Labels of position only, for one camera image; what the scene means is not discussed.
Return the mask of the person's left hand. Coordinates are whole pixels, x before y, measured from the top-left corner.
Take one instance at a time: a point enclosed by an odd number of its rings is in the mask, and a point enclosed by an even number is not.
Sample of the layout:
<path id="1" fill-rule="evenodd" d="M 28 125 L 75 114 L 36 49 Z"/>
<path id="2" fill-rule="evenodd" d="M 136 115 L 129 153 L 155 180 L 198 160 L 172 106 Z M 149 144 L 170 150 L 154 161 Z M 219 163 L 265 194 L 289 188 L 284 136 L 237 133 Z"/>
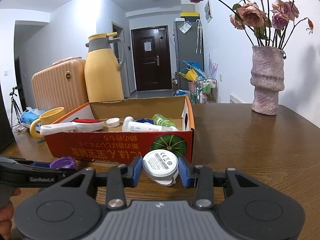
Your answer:
<path id="1" fill-rule="evenodd" d="M 1 209 L 0 214 L 0 233 L 1 239 L 9 240 L 11 237 L 12 218 L 14 216 L 14 206 L 11 200 L 8 201 L 6 207 Z"/>

